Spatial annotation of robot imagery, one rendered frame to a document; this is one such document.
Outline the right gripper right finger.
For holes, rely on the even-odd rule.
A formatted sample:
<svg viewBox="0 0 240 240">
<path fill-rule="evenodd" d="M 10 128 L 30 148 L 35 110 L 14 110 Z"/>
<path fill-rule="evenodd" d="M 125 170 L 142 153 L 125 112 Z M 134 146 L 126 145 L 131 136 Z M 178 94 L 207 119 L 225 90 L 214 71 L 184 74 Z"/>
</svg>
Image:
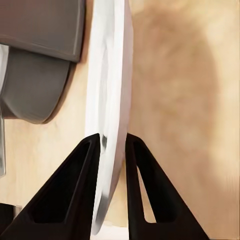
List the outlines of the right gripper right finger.
<svg viewBox="0 0 240 240">
<path fill-rule="evenodd" d="M 210 240 L 145 142 L 125 141 L 129 240 Z M 139 168 L 156 223 L 145 220 Z"/>
</svg>

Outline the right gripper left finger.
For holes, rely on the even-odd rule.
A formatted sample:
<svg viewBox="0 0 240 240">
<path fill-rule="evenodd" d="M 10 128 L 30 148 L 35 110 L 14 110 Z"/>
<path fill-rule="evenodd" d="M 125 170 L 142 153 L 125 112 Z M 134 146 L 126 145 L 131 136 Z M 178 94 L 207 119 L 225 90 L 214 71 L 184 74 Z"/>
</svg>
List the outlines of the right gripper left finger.
<svg viewBox="0 0 240 240">
<path fill-rule="evenodd" d="M 100 154 L 100 134 L 85 137 L 0 240 L 90 240 Z"/>
</svg>

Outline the saucer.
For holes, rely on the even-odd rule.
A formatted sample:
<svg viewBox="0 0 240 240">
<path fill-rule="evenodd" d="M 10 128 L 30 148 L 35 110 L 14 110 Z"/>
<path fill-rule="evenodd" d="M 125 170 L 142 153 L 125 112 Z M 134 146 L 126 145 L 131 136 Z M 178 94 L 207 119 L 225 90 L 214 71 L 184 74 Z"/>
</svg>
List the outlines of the saucer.
<svg viewBox="0 0 240 240">
<path fill-rule="evenodd" d="M 100 232 L 120 178 L 132 93 L 134 29 L 129 0 L 94 0 L 85 138 L 100 134 L 91 233 Z"/>
</svg>

